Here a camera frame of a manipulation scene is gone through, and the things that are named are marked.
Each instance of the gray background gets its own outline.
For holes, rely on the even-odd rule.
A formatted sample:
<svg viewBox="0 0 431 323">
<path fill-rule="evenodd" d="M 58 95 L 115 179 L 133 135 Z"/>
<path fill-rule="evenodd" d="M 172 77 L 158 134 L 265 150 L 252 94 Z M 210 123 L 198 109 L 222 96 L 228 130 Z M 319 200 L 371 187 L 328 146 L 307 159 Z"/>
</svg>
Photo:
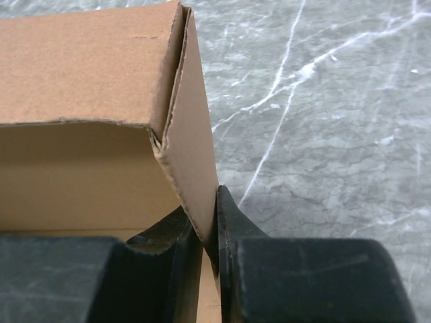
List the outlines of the gray background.
<svg viewBox="0 0 431 323">
<path fill-rule="evenodd" d="M 150 2 L 0 0 L 0 17 Z M 431 322 L 431 1 L 185 4 L 240 208 L 272 236 L 378 239 Z"/>
</svg>

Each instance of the brown cardboard box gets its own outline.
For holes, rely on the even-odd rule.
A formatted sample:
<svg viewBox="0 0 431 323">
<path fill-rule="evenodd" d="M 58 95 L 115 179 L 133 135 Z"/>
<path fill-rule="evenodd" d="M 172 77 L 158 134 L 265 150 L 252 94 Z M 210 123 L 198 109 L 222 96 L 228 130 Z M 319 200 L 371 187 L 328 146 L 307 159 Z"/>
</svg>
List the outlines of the brown cardboard box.
<svg viewBox="0 0 431 323">
<path fill-rule="evenodd" d="M 1 232 L 125 240 L 181 204 L 208 243 L 218 179 L 189 8 L 1 20 L 0 44 Z"/>
</svg>

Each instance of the black plastic part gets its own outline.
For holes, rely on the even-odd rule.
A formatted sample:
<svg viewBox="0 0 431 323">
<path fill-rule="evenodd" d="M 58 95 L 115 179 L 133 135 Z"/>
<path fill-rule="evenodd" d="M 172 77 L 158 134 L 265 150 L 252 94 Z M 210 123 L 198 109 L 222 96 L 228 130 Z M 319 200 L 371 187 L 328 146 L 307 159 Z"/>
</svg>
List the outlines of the black plastic part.
<svg viewBox="0 0 431 323">
<path fill-rule="evenodd" d="M 374 240 L 277 239 L 217 195 L 223 323 L 413 323 L 388 252 Z"/>
<path fill-rule="evenodd" d="M 202 247 L 181 208 L 129 240 L 0 237 L 0 322 L 195 322 Z"/>
</svg>

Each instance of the corrugated cardboard edge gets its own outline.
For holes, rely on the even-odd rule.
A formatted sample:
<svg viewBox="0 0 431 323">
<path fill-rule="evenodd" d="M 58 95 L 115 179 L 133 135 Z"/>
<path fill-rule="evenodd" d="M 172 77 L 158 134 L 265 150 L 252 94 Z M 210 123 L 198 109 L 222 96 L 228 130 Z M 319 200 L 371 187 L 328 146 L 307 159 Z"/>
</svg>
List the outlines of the corrugated cardboard edge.
<svg viewBox="0 0 431 323">
<path fill-rule="evenodd" d="M 186 16 L 183 48 L 162 142 L 152 133 L 154 155 L 208 249 L 212 238 L 218 178 L 193 11 Z"/>
</svg>

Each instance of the gray marble surface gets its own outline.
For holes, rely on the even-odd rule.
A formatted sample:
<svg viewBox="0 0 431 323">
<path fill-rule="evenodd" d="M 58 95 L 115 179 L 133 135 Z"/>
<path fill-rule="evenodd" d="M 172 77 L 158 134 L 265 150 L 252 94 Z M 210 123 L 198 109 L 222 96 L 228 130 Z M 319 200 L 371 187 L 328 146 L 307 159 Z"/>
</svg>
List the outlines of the gray marble surface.
<svg viewBox="0 0 431 323">
<path fill-rule="evenodd" d="M 150 2 L 3 0 L 0 17 Z M 431 322 L 431 1 L 185 4 L 240 208 L 272 236 L 381 241 Z"/>
</svg>

